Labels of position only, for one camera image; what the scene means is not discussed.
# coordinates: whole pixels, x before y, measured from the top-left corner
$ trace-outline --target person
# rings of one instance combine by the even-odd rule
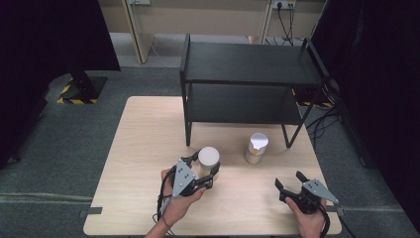
[[[169,169],[161,171],[161,178],[163,179],[168,172]],[[170,227],[185,216],[189,206],[203,196],[205,190],[206,188],[203,187],[190,196],[179,195],[171,198],[157,224],[146,234],[145,238],[163,237]],[[169,179],[166,180],[163,187],[163,195],[166,196],[168,194],[172,194],[172,186],[169,183]]]
[[[169,170],[161,171],[161,178],[163,179],[168,172]],[[157,224],[146,234],[145,238],[163,237],[170,227],[185,216],[189,206],[203,196],[205,190],[206,188],[203,187],[190,196],[179,195],[171,198]],[[163,188],[163,195],[167,194],[172,194],[172,186],[168,179]],[[297,220],[300,237],[319,238],[325,223],[321,211],[317,210],[313,214],[304,214],[290,197],[287,197],[285,201]],[[326,202],[326,199],[321,199],[321,204],[324,207],[326,207]]]
[[[297,204],[290,197],[287,197],[285,201],[297,220],[297,228],[299,230],[300,237],[319,238],[325,224],[324,215],[321,211],[317,210],[313,214],[305,214],[300,211]],[[326,203],[327,200],[322,198],[321,204],[326,207]]]

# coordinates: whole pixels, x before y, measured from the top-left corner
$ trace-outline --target black curtain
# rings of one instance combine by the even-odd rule
[[[420,231],[420,3],[330,0],[312,41],[350,131]]]
[[[49,83],[72,70],[120,70],[97,0],[0,1],[0,168]]]

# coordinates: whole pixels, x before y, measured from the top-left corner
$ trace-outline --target black cable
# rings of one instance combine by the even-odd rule
[[[278,2],[278,3],[277,3],[277,14],[278,14],[278,19],[280,20],[281,27],[283,28],[284,34],[286,35],[286,38],[284,39],[283,44],[282,44],[282,46],[283,46],[283,45],[284,45],[284,43],[285,43],[286,41],[289,41],[289,42],[290,42],[290,44],[292,44],[292,42],[290,41],[290,38],[289,38],[288,33],[287,33],[287,31],[286,31],[286,28],[284,27],[283,20],[281,20],[281,16],[280,16],[280,9],[281,9],[281,7],[282,7],[281,2]]]
[[[304,197],[310,202],[312,203],[314,206],[316,206],[318,208],[319,211],[321,211],[322,215],[324,216],[325,219],[325,224],[324,224],[324,228],[321,231],[321,235],[320,238],[324,238],[327,233],[328,230],[330,229],[330,216],[328,216],[327,210],[325,209],[325,207],[322,204],[317,204],[315,203],[311,198],[309,198],[307,195],[304,195]]]
[[[337,105],[340,98],[337,96],[337,94],[335,92],[333,92],[332,90],[330,90],[330,88],[327,86],[327,84],[324,84],[324,86],[322,87],[322,92],[324,93],[325,96],[327,96],[328,100],[333,104],[333,105]]]
[[[164,199],[164,196],[163,196],[164,184],[166,183],[167,178],[169,178],[170,175],[175,173],[175,170],[176,170],[176,166],[172,167],[170,171],[167,172],[167,174],[164,176],[163,180],[161,181],[160,193],[159,193],[159,196],[157,197],[157,220],[160,219],[160,208]]]
[[[152,219],[154,220],[155,223],[158,223],[158,221],[155,219],[156,216],[158,216],[157,213],[152,216]],[[173,235],[173,236],[175,235],[175,233],[173,233],[173,231],[170,228],[167,230],[167,234]]]
[[[320,138],[322,135],[324,135],[324,132],[325,132],[325,128],[327,128],[327,127],[329,127],[329,126],[331,126],[333,123],[335,123],[336,121],[338,121],[338,120],[336,120],[336,121],[334,121],[334,122],[332,122],[332,123],[330,123],[328,126],[325,126],[324,125],[324,121],[325,121],[325,119],[327,118],[327,117],[331,117],[331,116],[337,116],[337,115],[339,115],[339,113],[338,112],[335,112],[335,110],[336,110],[336,107],[333,107],[333,108],[331,108],[330,110],[328,110],[323,116],[321,116],[321,117],[319,117],[318,119],[316,119],[315,121],[313,121],[311,124],[309,124],[307,127],[306,127],[306,129],[309,129],[311,126],[313,126],[315,123],[316,123],[316,126],[315,126],[315,129],[314,129],[314,131],[313,132],[311,132],[311,133],[308,133],[308,135],[312,135],[313,134],[313,147],[314,147],[314,149],[316,148],[316,139],[317,138]],[[323,130],[323,132],[322,132],[322,134],[321,135],[319,135],[319,136],[317,136],[317,132],[319,131],[319,130]]]
[[[289,16],[290,16],[290,26],[289,26],[288,35],[290,35],[289,42],[293,46],[293,20],[294,20],[293,4],[289,4]]]

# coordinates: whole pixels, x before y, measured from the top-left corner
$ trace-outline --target wooden table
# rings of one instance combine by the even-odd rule
[[[91,204],[102,211],[87,216],[87,235],[145,235],[155,224],[160,171],[206,146],[220,153],[219,176],[173,226],[176,235],[298,233],[290,209],[278,200],[274,180],[299,192],[295,173],[300,170],[325,184],[304,128],[294,146],[286,149],[279,125],[195,123],[186,147],[183,123],[181,97],[129,98]],[[269,143],[262,161],[250,165],[245,151],[255,132],[265,133]],[[329,234],[340,233],[337,214],[329,215]]]

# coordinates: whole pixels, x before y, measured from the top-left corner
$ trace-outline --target power outlet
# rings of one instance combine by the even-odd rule
[[[281,2],[281,10],[294,9],[296,6],[295,0],[275,0],[272,6],[273,9],[277,9],[278,2]]]

